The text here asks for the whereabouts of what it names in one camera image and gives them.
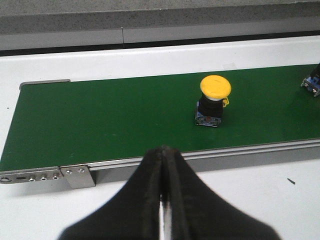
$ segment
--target white surface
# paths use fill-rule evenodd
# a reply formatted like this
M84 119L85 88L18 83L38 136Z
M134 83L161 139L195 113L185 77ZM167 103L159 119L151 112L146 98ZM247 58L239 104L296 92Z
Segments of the white surface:
M0 58L0 151L22 82L86 81L319 62L320 37L56 53ZM236 207L272 225L284 240L320 239L320 160L202 172ZM290 183L287 178L296 182ZM0 184L0 240L54 240L106 202L124 182L70 190L64 180Z

